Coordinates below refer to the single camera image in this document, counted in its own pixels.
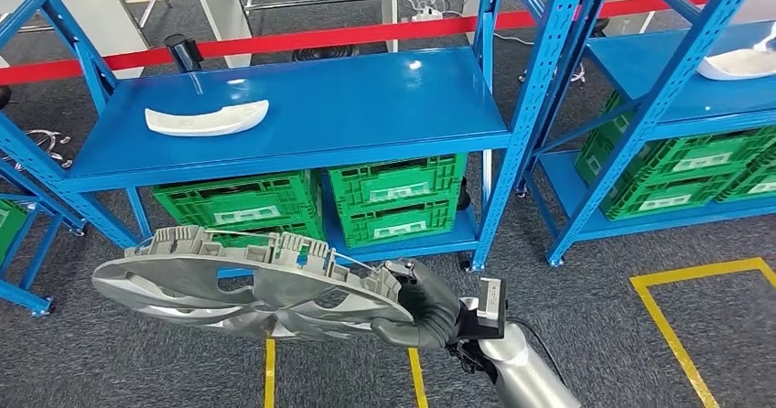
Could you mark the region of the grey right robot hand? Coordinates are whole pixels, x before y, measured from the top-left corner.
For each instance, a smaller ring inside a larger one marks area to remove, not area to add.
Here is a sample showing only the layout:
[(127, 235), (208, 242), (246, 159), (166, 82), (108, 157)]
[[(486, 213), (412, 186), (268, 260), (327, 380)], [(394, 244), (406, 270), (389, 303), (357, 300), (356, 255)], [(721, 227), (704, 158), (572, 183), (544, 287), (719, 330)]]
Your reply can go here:
[(460, 302), (445, 281), (415, 259), (387, 261), (383, 266), (401, 285), (399, 304), (411, 322), (376, 318), (372, 332), (382, 341), (402, 348), (442, 349), (452, 339)]

